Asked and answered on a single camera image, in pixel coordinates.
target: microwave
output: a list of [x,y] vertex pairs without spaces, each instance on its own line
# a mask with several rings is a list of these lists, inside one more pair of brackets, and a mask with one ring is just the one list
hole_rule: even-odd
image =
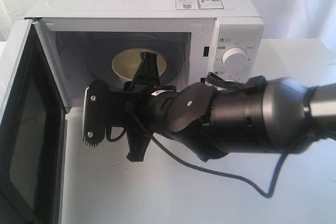
[[263,29],[250,0],[40,0],[0,57],[0,219],[61,223],[65,116],[93,80],[123,87],[117,55],[157,52],[178,90],[209,71],[245,82]]

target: table surface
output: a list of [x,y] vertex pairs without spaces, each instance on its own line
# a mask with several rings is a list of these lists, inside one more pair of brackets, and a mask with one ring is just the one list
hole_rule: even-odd
[[[0,42],[0,54],[3,43]],[[318,39],[266,39],[253,75],[291,76],[305,85],[336,80],[336,59]],[[291,155],[275,195],[264,199],[245,183],[188,169],[150,143],[143,163],[130,163],[127,140],[81,142],[82,109],[67,115],[62,223],[334,223],[336,143],[319,141]],[[275,154],[229,154],[203,163],[163,137],[173,153],[193,164],[245,176],[264,190]]]

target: yellow bowl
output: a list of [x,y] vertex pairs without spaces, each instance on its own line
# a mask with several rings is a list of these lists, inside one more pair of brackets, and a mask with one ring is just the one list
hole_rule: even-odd
[[161,75],[167,67],[167,63],[163,56],[155,51],[144,48],[132,48],[120,52],[112,60],[112,69],[123,82],[131,81],[138,70],[141,63],[141,52],[153,52],[157,54],[156,64]]

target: microwave door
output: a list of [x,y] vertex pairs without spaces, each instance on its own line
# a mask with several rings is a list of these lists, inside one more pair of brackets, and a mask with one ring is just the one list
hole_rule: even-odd
[[0,56],[0,220],[58,222],[65,114],[32,20],[16,22]]

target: wire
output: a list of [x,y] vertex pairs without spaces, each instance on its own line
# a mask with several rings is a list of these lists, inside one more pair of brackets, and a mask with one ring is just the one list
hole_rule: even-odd
[[205,78],[205,81],[218,88],[228,90],[239,90],[244,86],[244,84],[241,82],[225,81],[221,77],[212,72],[208,73],[208,75]]
[[151,133],[149,133],[146,128],[143,126],[143,124],[141,123],[141,121],[138,119],[138,117],[134,114],[133,111],[130,111],[131,115],[134,117],[135,121],[138,123],[138,125],[140,126],[140,128],[147,134],[148,137],[151,138],[151,140],[153,140],[153,142],[163,151],[165,152],[169,157],[171,157],[172,159],[174,159],[175,161],[179,162],[180,164],[189,167],[191,169],[194,170],[198,170],[200,172],[204,172],[204,173],[209,173],[209,174],[213,174],[213,175],[217,175],[217,176],[221,176],[221,177],[227,177],[227,178],[233,178],[233,179],[237,179],[240,181],[243,181],[247,184],[249,184],[250,186],[252,186],[254,189],[257,190],[258,193],[260,193],[263,197],[265,198],[271,198],[274,194],[275,191],[275,186],[278,180],[278,176],[280,173],[280,170],[282,168],[283,163],[285,162],[288,153],[282,153],[278,159],[278,162],[275,166],[275,169],[273,171],[273,175],[272,175],[272,179],[269,185],[269,189],[268,192],[263,191],[256,183],[252,182],[251,180],[249,180],[248,178],[245,178],[243,176],[239,176],[239,175],[235,175],[235,174],[230,174],[230,173],[223,173],[223,172],[218,172],[215,170],[210,170],[210,169],[206,169],[197,165],[193,165],[190,164],[182,159],[180,159],[179,157],[177,157],[175,154],[173,154],[172,152],[170,152],[166,147],[164,147]]
[[126,130],[123,129],[119,136],[117,136],[115,138],[111,138],[111,135],[112,135],[112,126],[106,127],[106,139],[109,142],[116,142],[116,141],[118,141],[119,139],[121,139],[125,135],[125,133],[126,133]]

